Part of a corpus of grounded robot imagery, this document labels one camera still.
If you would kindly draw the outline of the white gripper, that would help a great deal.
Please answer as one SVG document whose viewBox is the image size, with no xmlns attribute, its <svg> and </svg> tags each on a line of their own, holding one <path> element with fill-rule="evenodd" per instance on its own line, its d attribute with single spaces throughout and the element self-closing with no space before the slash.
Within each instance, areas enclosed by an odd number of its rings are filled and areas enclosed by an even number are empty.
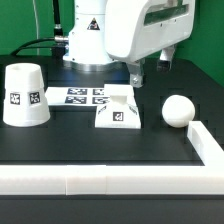
<svg viewBox="0 0 224 224">
<path fill-rule="evenodd" d="M 191 35 L 194 11 L 195 0 L 108 0 L 105 49 L 111 58 L 128 63 L 131 86 L 143 86 L 142 58 L 157 51 L 163 49 L 157 70 L 171 69 L 175 44 Z"/>
</svg>

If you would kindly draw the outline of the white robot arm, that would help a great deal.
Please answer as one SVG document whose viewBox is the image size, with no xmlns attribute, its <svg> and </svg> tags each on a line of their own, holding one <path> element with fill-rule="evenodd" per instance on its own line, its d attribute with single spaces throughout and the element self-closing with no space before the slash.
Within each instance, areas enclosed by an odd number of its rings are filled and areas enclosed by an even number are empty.
<svg viewBox="0 0 224 224">
<path fill-rule="evenodd" d="M 130 84 L 139 88 L 147 56 L 158 52 L 158 68 L 171 68 L 176 45 L 191 35 L 195 2 L 75 0 L 75 22 L 64 63 L 83 71 L 104 71 L 125 63 Z"/>
</svg>

